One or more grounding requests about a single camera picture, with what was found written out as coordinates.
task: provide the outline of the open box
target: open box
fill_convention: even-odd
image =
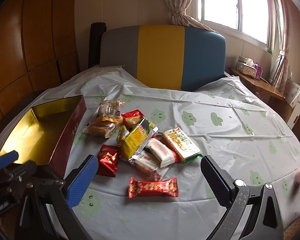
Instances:
[[[33,106],[14,127],[0,156],[19,153],[14,163],[34,161],[38,176],[63,178],[79,123],[87,110],[82,95]]]

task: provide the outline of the headboard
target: headboard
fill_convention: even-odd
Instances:
[[[122,65],[153,88],[193,91],[223,77],[226,41],[207,30],[137,25],[103,33],[100,67]]]

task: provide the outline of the curtain tieback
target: curtain tieback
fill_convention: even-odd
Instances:
[[[171,15],[174,15],[176,13],[186,14],[186,8],[175,8],[171,10]]]

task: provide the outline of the white plastic sheet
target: white plastic sheet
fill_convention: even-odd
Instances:
[[[94,118],[100,100],[123,99],[122,112],[141,110],[159,131],[181,127],[203,155],[211,155],[234,179],[255,186],[271,182],[285,226],[300,215],[300,190],[293,200],[289,198],[294,171],[300,167],[300,143],[281,117],[238,77],[183,92],[148,88],[122,68],[92,68],[46,91],[24,109],[0,135],[0,148],[31,106],[80,94],[87,111],[75,135],[66,175],[89,154],[97,155],[102,144],[116,143],[117,132],[106,141],[82,130]],[[130,177],[147,179],[124,162],[119,163],[116,178],[96,175],[81,203],[73,208],[93,239],[205,239],[225,212],[200,171],[200,158],[173,164],[163,178],[178,178],[178,198],[128,199]],[[240,236],[248,214],[245,212],[234,239]],[[66,236],[53,211],[51,216],[57,231]]]

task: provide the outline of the window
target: window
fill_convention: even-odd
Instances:
[[[198,0],[197,18],[230,27],[268,43],[268,0]]]

